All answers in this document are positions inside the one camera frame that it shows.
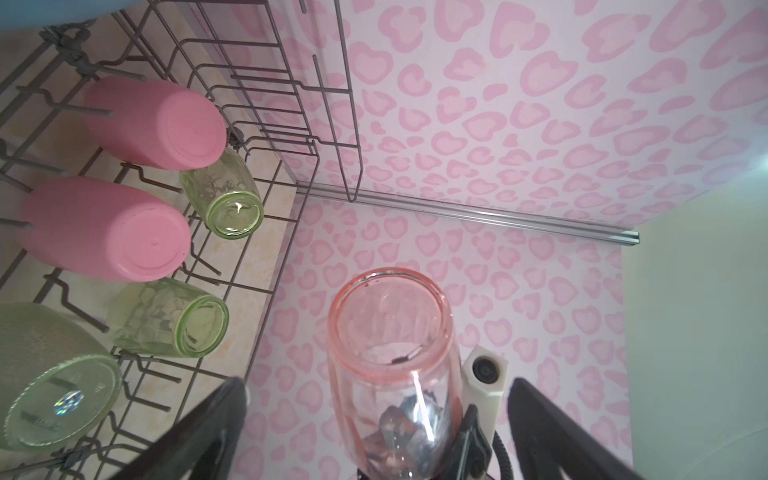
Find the pink glass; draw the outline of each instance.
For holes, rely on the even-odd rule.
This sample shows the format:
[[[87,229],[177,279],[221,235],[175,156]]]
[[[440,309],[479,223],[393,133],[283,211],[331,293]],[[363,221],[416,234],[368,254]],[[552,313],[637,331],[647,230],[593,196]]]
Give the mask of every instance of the pink glass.
[[[187,258],[184,216],[145,191],[88,177],[46,181],[22,202],[18,242],[52,266],[112,282],[149,282]]]
[[[85,115],[85,126],[109,154],[165,170],[204,168],[219,159],[227,126],[216,105],[172,81],[114,75],[97,81],[85,106],[111,110]]]
[[[400,268],[347,283],[328,314],[328,370],[344,445],[372,480],[437,475],[462,417],[451,307]]]

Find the pink patterned surface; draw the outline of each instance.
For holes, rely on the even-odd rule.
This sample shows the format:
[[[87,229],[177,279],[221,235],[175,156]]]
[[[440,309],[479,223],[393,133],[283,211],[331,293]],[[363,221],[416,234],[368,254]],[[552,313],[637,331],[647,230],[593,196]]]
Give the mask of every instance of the pink patterned surface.
[[[509,381],[529,379],[631,462],[618,247],[310,199],[248,379],[231,478],[354,474],[331,406],[326,315],[346,281],[385,265],[418,270],[443,288],[462,358],[478,343],[503,355]],[[498,432],[514,452],[505,413]]]
[[[327,84],[344,86],[333,4],[306,3],[309,15],[297,0],[273,5],[293,69],[315,84],[317,53]],[[366,189],[636,225],[740,176],[766,150],[760,0],[341,3]],[[266,38],[259,7],[207,8],[226,38]],[[265,55],[228,51],[240,65]],[[322,98],[302,98],[330,140]],[[349,102],[329,99],[349,141]],[[341,184],[335,152],[321,153],[319,180]],[[313,161],[286,160],[308,177]]]

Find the transparent pink glass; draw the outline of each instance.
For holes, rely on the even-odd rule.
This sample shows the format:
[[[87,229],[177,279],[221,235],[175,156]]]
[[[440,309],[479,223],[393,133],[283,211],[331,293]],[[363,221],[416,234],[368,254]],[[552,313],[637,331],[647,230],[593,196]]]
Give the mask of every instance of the transparent pink glass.
[[[462,417],[451,307],[412,270],[371,270],[328,314],[328,368],[344,445],[372,480],[432,478]]]

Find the camera lens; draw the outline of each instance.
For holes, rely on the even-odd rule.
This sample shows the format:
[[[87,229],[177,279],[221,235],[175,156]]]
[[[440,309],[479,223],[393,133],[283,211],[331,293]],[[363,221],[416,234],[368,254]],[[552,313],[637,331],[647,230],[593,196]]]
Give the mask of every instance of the camera lens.
[[[498,367],[496,363],[488,357],[481,356],[472,363],[472,373],[475,378],[483,383],[496,383],[498,380]]]

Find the black cable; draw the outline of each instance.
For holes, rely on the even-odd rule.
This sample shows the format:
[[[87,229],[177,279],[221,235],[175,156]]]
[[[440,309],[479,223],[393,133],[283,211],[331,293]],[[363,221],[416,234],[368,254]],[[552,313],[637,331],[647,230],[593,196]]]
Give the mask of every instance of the black cable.
[[[493,451],[496,453],[496,459],[498,460],[498,470],[502,476],[501,480],[514,480],[512,462],[509,461],[509,453],[507,453],[507,448],[504,447],[502,437],[498,436],[498,432],[493,432]]]

